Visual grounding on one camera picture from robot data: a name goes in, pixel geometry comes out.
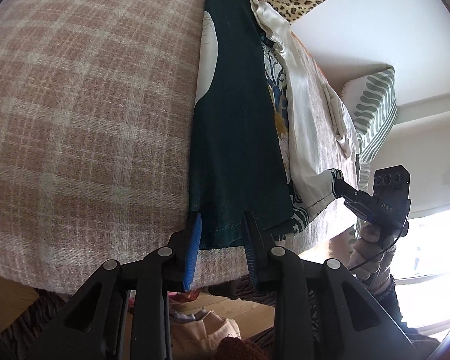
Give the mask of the right forearm black sleeve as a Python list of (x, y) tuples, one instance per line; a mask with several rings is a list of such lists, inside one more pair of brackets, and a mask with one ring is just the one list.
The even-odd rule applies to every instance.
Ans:
[(373, 296), (409, 338), (418, 353), (418, 358), (428, 359), (440, 342), (435, 338), (420, 334), (417, 329), (410, 328), (404, 321), (398, 304), (395, 279), (392, 275), (388, 276), (385, 284), (378, 292), (374, 292)]

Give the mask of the right gloved hand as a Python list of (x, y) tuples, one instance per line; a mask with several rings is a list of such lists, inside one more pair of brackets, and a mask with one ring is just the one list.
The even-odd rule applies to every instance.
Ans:
[(381, 229), (374, 224), (368, 223), (362, 227), (360, 238), (353, 246), (353, 252), (349, 258), (349, 269), (353, 270), (353, 274), (365, 283), (370, 293), (376, 293), (385, 284), (390, 275), (390, 264), (396, 250), (396, 246), (382, 253), (377, 254), (388, 248), (395, 238), (388, 236), (384, 240), (384, 244), (380, 245)]

